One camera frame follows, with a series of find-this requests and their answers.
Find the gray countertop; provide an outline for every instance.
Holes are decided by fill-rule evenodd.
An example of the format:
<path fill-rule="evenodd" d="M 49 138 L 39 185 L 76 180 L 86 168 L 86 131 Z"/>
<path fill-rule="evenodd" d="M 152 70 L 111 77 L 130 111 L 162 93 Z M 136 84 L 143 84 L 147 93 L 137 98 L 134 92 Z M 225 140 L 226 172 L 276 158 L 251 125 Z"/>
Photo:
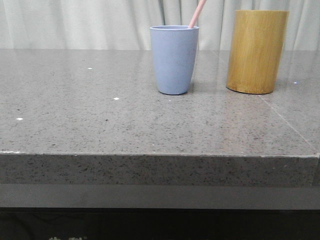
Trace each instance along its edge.
<path fill-rule="evenodd" d="M 226 88 L 227 51 L 200 51 L 183 95 L 150 51 L 0 55 L 1 184 L 320 184 L 317 51 L 284 52 L 266 95 Z"/>

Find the yellow wooden container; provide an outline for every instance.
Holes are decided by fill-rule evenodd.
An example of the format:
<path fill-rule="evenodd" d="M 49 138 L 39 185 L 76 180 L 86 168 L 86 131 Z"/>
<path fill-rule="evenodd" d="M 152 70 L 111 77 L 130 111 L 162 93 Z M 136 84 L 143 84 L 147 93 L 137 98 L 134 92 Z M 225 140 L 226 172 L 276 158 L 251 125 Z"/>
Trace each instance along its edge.
<path fill-rule="evenodd" d="M 288 11 L 237 10 L 226 87 L 247 94 L 273 92 Z"/>

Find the bamboo cup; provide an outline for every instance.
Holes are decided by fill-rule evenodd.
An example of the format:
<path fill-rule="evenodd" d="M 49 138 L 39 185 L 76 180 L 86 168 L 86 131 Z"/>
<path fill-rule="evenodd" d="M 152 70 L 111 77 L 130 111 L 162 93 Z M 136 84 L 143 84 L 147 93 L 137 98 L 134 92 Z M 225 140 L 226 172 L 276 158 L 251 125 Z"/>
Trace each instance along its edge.
<path fill-rule="evenodd" d="M 274 91 L 288 15 L 288 11 L 236 11 L 228 89 L 247 94 Z"/>

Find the curtain fold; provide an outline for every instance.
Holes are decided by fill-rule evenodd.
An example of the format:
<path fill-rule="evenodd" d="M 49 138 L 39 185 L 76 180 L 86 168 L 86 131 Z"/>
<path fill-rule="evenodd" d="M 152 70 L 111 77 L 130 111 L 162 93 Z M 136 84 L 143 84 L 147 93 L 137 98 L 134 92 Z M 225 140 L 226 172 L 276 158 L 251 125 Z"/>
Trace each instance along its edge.
<path fill-rule="evenodd" d="M 197 0 L 0 0 L 0 48 L 150 50 L 149 27 L 188 25 Z M 289 11 L 285 50 L 319 50 L 320 0 L 207 0 L 200 50 L 229 50 L 236 10 Z"/>

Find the blue cup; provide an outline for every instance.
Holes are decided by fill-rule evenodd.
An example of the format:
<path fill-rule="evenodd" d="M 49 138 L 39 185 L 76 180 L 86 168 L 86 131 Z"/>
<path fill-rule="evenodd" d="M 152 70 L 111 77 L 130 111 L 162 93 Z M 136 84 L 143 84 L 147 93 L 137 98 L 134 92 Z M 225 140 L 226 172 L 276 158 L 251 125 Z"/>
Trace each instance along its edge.
<path fill-rule="evenodd" d="M 153 67 L 159 92 L 179 95 L 188 91 L 195 66 L 198 35 L 197 26 L 150 27 Z"/>

